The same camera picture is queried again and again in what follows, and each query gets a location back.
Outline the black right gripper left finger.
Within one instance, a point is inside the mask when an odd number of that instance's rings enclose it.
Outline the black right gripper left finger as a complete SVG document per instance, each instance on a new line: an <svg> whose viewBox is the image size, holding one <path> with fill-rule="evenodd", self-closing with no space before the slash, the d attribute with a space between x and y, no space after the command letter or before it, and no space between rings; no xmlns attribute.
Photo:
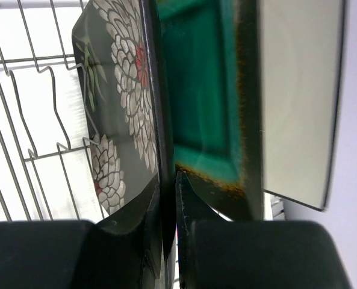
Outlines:
<svg viewBox="0 0 357 289"><path fill-rule="evenodd" d="M159 278L162 255L160 186L154 177L123 208L97 223L113 236L105 266L118 279L140 278L143 267Z"/></svg>

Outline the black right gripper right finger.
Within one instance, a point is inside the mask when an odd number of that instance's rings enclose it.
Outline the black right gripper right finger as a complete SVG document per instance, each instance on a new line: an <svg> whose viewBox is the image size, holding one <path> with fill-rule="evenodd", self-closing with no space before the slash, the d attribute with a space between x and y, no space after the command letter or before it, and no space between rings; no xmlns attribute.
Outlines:
<svg viewBox="0 0 357 289"><path fill-rule="evenodd" d="M197 195L185 172L175 194L181 288L235 288L234 224Z"/></svg>

